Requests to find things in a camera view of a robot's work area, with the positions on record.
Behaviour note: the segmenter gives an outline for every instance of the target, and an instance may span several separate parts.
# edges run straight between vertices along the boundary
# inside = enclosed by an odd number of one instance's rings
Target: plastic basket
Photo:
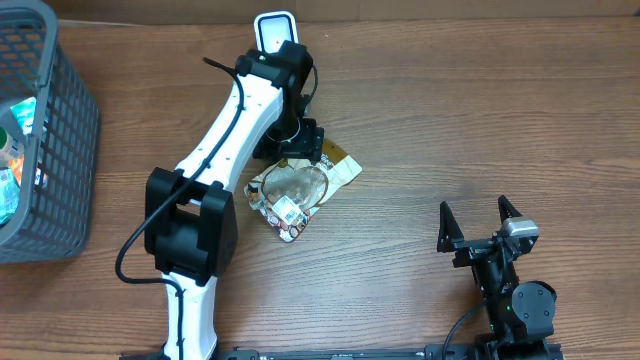
[[[0,0],[0,126],[25,145],[20,204],[0,228],[0,263],[71,257],[87,244],[100,113],[57,38],[47,5]],[[25,137],[8,107],[31,96],[37,105]],[[36,184],[37,169],[44,176]]]

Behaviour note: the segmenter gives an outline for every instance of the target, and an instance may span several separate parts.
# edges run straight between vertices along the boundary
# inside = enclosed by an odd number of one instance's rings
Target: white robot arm
[[[178,201],[201,205],[200,216],[174,206],[155,226],[146,229],[145,248],[156,256],[156,268],[163,272],[163,279],[177,283],[183,294],[179,320],[176,289],[167,285],[169,338],[163,349],[164,359],[208,360],[214,355],[217,276],[230,261],[237,238],[231,194],[249,156],[317,161],[321,155],[322,129],[314,120],[302,118],[308,101],[300,91],[313,60],[304,46],[295,44],[298,37],[293,16],[288,12],[262,14],[254,25],[258,51],[250,50],[236,63],[244,92],[243,111],[193,188]],[[238,84],[234,84],[216,121],[174,172],[156,169],[151,175],[147,217],[181,182],[196,173],[220,142],[236,116],[240,93]],[[178,338],[180,322],[182,339]]]

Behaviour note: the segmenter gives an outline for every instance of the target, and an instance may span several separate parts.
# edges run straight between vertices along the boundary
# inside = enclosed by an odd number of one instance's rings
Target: wooden table
[[[311,115],[364,168],[293,244],[240,192],[240,240],[220,279],[224,349],[378,349],[439,343],[480,300],[436,252],[438,204],[467,238],[499,227],[506,194],[541,237],[521,280],[558,292],[567,359],[640,357],[640,21],[515,19],[302,24],[320,74]],[[95,220],[72,261],[0,267],[0,359],[114,359],[166,339],[161,286],[130,286],[116,253],[144,185],[222,108],[246,26],[62,29],[103,113]],[[251,161],[242,183],[264,164]],[[139,241],[125,271],[155,276]],[[487,331],[466,324],[456,341]]]

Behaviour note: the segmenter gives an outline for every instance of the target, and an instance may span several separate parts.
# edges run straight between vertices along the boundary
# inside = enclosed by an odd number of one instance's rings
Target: snack bag
[[[328,139],[322,158],[282,159],[253,178],[244,188],[252,209],[260,211],[278,236],[292,242],[320,207],[362,172],[351,156]]]

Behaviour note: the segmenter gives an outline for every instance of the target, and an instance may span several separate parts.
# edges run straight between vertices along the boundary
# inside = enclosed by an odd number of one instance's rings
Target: cable
[[[313,77],[315,81],[313,84],[313,90],[311,90],[311,95],[309,95],[309,100],[307,100],[307,103],[304,105],[305,107],[311,104],[311,100],[313,100],[313,95],[316,94],[316,89],[318,89],[318,69],[316,68],[315,65],[311,65],[311,68],[313,68]]]
[[[453,325],[453,327],[451,328],[451,331],[449,331],[449,335],[447,335],[447,338],[444,340],[444,344],[442,345],[442,360],[447,360],[447,348],[449,347],[449,343],[451,342],[451,340],[453,340],[453,335],[456,333],[458,328],[462,325],[462,323],[467,321],[470,317],[475,315],[478,311],[482,310],[484,308],[484,305],[485,305],[485,302],[482,301],[482,304],[474,307],[468,313],[464,314],[464,316],[461,317],[460,320],[458,320],[458,322],[455,325]]]
[[[200,167],[196,170],[196,172],[194,172],[193,175],[191,175],[191,177],[189,177],[189,179],[187,179],[187,181],[180,188],[178,188],[178,190],[176,190],[176,192],[174,192],[171,196],[169,196],[167,200],[165,200],[162,203],[162,205],[160,205],[148,218],[146,218],[142,222],[142,224],[140,224],[140,226],[138,226],[138,228],[133,232],[133,234],[131,234],[129,239],[124,243],[124,245],[120,249],[120,252],[118,253],[118,257],[116,258],[116,275],[120,280],[122,280],[122,282],[125,282],[127,284],[165,284],[165,285],[172,286],[173,288],[176,289],[176,297],[178,297],[178,325],[177,325],[178,326],[178,332],[177,332],[178,342],[176,343],[176,345],[178,345],[180,360],[184,359],[184,349],[182,345],[184,341],[184,339],[182,338],[182,318],[184,315],[183,314],[184,313],[184,291],[182,290],[180,285],[173,280],[168,280],[163,278],[141,278],[141,279],[130,278],[122,272],[122,261],[124,260],[124,256],[129,250],[129,248],[131,247],[131,245],[133,245],[136,239],[140,237],[142,232],[147,227],[149,227],[149,224],[151,224],[159,216],[161,212],[165,211],[169,206],[172,206],[173,204],[175,204],[178,198],[180,197],[180,195],[182,195],[189,188],[189,186],[191,186],[191,184],[193,184],[196,181],[196,179],[198,179],[198,177],[204,172],[204,170],[207,168],[209,163],[211,163],[211,160],[213,160],[213,157],[216,155],[218,150],[220,150],[224,142],[227,140],[227,138],[233,131],[233,128],[236,126],[236,123],[240,118],[240,114],[244,109],[244,89],[242,88],[242,83],[240,82],[240,79],[238,78],[238,75],[236,74],[235,69],[222,65],[219,62],[211,60],[206,57],[202,58],[202,60],[208,65],[224,70],[227,74],[229,74],[233,78],[233,80],[238,85],[239,102],[238,102],[238,107],[233,117],[233,120],[231,120],[229,127],[220,138],[220,141],[218,141],[218,143],[216,144],[216,146],[213,147],[209,155],[207,155],[207,157],[202,161],[202,164],[200,164]]]

